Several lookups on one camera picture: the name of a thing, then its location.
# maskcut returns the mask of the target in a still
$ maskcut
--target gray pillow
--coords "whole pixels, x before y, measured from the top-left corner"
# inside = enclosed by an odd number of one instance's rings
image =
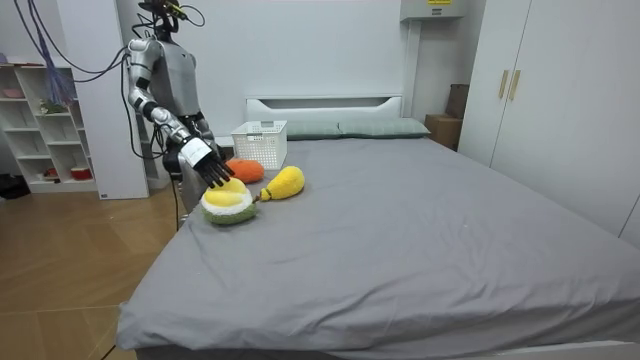
[[[421,138],[430,134],[421,122],[410,118],[343,120],[338,128],[342,137],[364,139]]]
[[[337,121],[287,121],[287,140],[337,139],[340,135]]]

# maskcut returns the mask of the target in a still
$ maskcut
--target white plastic basket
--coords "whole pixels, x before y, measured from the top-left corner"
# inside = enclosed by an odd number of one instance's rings
[[[265,170],[278,170],[287,157],[286,121],[248,121],[231,136],[235,155],[256,160]]]

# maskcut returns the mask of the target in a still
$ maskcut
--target brown box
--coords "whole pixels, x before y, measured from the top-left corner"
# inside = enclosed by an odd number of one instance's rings
[[[464,119],[464,110],[467,107],[469,85],[453,84],[449,92],[449,101],[445,112],[455,118]]]
[[[424,126],[431,132],[429,139],[451,150],[458,150],[462,119],[449,115],[427,115],[424,118]]]

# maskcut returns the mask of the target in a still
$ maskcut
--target plush fruit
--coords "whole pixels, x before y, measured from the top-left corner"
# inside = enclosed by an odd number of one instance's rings
[[[240,179],[245,184],[258,182],[264,177],[264,167],[255,160],[234,158],[227,161],[227,166],[235,173],[233,177]]]
[[[207,189],[200,204],[205,219],[218,225],[237,224],[256,215],[251,192],[235,178],[222,186]]]
[[[258,200],[281,200],[296,195],[304,187],[304,174],[295,166],[287,166],[269,182],[266,188],[260,190]]]

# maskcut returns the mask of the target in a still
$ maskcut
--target green plush toy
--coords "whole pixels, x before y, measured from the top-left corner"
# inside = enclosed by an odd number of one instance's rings
[[[251,192],[236,178],[223,186],[207,189],[200,203],[205,218],[218,225],[237,224],[256,215]]]

